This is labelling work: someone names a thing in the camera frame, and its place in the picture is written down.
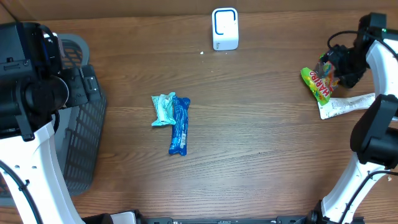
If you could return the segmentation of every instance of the wooden table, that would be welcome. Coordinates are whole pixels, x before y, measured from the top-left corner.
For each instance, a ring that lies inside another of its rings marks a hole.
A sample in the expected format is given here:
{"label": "wooden table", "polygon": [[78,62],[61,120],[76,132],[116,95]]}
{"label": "wooden table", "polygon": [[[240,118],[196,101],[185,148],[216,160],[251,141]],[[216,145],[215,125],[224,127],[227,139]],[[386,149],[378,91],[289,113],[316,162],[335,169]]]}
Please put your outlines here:
{"label": "wooden table", "polygon": [[[398,9],[376,11],[398,29]],[[345,169],[363,111],[321,120],[300,70],[315,66],[329,36],[356,30],[367,13],[240,14],[239,48],[228,52],[212,49],[210,16],[42,22],[88,42],[109,100],[93,185],[73,198],[80,215],[132,208],[147,217],[306,215]],[[150,96],[171,91],[192,101],[185,157],[168,154],[170,126],[150,125]],[[334,95],[370,92],[367,73]],[[396,182],[382,178],[357,215],[397,223]],[[20,222],[15,208],[0,209],[0,223]]]}

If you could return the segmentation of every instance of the gray plastic basket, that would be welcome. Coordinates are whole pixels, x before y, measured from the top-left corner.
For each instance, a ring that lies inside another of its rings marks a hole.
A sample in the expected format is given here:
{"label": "gray plastic basket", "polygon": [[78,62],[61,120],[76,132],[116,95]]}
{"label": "gray plastic basket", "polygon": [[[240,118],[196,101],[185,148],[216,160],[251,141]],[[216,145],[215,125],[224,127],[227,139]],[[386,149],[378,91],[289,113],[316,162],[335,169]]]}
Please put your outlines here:
{"label": "gray plastic basket", "polygon": [[[59,34],[65,52],[64,68],[87,65],[87,43],[73,34]],[[60,125],[55,134],[55,150],[70,195],[90,188],[100,147],[105,119],[106,97],[85,105],[60,110]],[[4,179],[0,176],[0,206],[15,205]]]}

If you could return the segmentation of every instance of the blue wrapper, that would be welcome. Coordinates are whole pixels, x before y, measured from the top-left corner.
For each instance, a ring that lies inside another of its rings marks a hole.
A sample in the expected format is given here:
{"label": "blue wrapper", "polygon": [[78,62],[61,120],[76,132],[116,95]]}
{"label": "blue wrapper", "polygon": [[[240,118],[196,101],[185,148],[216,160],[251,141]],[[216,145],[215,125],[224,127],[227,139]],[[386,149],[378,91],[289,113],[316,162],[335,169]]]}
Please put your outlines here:
{"label": "blue wrapper", "polygon": [[191,100],[188,98],[173,97],[174,120],[172,131],[172,143],[169,154],[187,155],[187,136],[188,136],[188,108]]}

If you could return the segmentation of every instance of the white wrapper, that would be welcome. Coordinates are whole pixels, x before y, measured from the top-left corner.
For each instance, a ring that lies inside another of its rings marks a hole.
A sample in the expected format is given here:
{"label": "white wrapper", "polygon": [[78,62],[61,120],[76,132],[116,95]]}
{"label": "white wrapper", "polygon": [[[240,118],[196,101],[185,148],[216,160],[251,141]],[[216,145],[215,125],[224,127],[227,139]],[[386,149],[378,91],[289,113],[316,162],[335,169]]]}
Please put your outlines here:
{"label": "white wrapper", "polygon": [[323,106],[318,103],[321,119],[332,118],[354,110],[368,109],[374,102],[374,99],[374,93],[351,98],[330,98],[329,102]]}

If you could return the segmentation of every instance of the candy bag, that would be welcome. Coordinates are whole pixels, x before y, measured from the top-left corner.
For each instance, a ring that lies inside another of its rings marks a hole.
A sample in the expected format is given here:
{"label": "candy bag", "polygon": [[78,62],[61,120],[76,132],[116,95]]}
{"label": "candy bag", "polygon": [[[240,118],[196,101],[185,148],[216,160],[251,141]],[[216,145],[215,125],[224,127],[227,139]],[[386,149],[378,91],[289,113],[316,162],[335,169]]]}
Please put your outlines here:
{"label": "candy bag", "polygon": [[169,154],[179,153],[181,156],[187,155],[187,136],[188,136],[188,108],[191,103],[188,98],[173,97],[174,120],[172,130],[172,143]]}
{"label": "candy bag", "polygon": [[323,55],[317,63],[315,72],[309,68],[303,68],[301,70],[301,77],[305,84],[311,89],[311,92],[321,106],[329,102],[330,95],[337,88],[340,80],[333,75],[335,70],[334,66],[329,61],[323,62],[322,58]]}
{"label": "candy bag", "polygon": [[171,92],[168,95],[161,94],[160,96],[152,96],[157,119],[152,123],[152,126],[162,126],[168,124],[175,124],[173,119],[173,97],[175,93]]}

